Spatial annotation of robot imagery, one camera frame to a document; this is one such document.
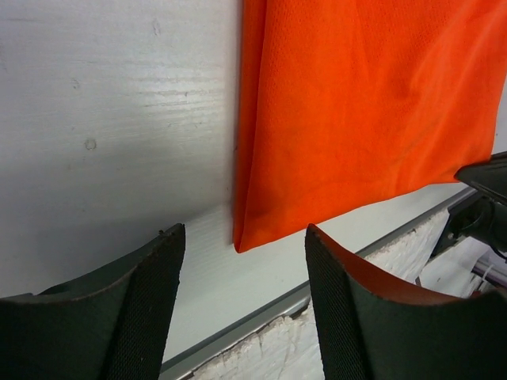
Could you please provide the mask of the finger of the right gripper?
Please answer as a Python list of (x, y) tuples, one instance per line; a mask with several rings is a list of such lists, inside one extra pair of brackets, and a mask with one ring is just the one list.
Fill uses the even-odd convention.
[(471, 186), (492, 200), (506, 205), (506, 162), (506, 152), (493, 154), (489, 161), (467, 165), (459, 169), (455, 174), (455, 179)]

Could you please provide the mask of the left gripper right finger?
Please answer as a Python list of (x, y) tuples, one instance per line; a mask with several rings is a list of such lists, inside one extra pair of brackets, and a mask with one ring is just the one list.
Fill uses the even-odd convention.
[(419, 287), (315, 225), (305, 252), (326, 378), (505, 378), (504, 291), (458, 298)]

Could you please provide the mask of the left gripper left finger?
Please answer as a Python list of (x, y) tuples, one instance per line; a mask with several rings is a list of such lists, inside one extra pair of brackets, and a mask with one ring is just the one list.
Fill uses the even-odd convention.
[(1, 300), (3, 379), (157, 379), (185, 226), (39, 294)]

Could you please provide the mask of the orange t-shirt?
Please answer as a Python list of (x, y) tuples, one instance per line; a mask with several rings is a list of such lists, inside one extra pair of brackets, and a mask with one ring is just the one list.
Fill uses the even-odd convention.
[(503, 1), (246, 1), (239, 253), (454, 181), (493, 151)]

